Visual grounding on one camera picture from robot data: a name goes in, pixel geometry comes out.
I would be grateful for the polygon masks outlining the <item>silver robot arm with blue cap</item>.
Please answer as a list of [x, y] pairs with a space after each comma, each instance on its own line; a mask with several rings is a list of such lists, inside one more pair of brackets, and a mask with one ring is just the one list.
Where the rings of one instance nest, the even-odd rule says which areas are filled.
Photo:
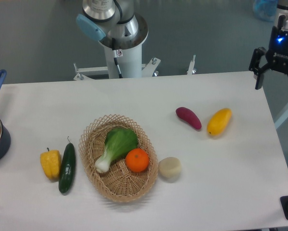
[[[142, 67], [142, 44], [148, 36], [145, 19], [135, 13], [132, 0], [85, 0], [83, 13], [76, 18], [81, 31], [104, 48], [109, 78], [152, 76], [156, 66]], [[273, 1], [275, 19], [268, 49], [256, 48], [249, 70], [256, 78], [255, 88], [263, 84], [263, 75], [274, 70], [288, 76], [288, 0]]]

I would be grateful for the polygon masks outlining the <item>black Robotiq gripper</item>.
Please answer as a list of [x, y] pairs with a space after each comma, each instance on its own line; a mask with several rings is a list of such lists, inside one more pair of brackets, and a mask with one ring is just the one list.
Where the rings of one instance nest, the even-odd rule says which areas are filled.
[[[260, 67], [262, 57], [266, 57], [268, 63]], [[279, 30], [273, 26], [269, 41], [268, 51], [264, 47], [254, 49], [249, 71], [252, 71], [256, 80], [255, 89], [263, 86], [264, 73], [271, 70], [286, 74], [285, 66], [288, 67], [288, 31]]]

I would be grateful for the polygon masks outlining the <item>white metal robot base frame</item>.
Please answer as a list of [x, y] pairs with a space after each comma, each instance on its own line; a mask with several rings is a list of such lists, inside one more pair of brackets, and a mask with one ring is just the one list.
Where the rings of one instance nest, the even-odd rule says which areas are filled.
[[[194, 75], [197, 72], [195, 68], [196, 55], [194, 54], [190, 61], [188, 68], [186, 69], [186, 75]], [[157, 67], [161, 63], [161, 60], [153, 57], [149, 63], [142, 64], [142, 76], [143, 77], [156, 77], [159, 75]], [[74, 63], [75, 77], [74, 80], [89, 80], [91, 76], [105, 76], [108, 75], [108, 68], [103, 67], [90, 67], [90, 68], [77, 68]]]

